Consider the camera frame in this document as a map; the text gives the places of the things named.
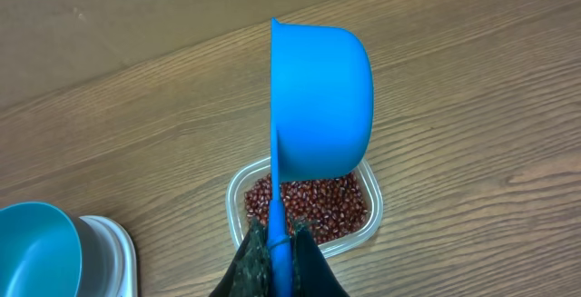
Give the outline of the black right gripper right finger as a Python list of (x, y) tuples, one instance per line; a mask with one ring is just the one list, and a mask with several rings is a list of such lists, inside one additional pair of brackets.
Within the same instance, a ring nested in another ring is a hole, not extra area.
[(316, 244), (309, 225), (305, 222), (293, 223), (294, 296), (349, 297)]

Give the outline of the blue plastic measuring scoop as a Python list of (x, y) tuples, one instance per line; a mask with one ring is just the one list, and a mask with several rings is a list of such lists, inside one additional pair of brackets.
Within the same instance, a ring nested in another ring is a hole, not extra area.
[(373, 79), (362, 42), (338, 27), (271, 20), (271, 182), (267, 246), (275, 296), (293, 294), (281, 184), (352, 171), (369, 145)]

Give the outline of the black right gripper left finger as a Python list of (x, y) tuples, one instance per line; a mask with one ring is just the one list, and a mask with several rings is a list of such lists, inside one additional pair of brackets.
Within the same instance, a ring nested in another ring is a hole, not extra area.
[(210, 297), (269, 297), (271, 260), (267, 228), (256, 218)]

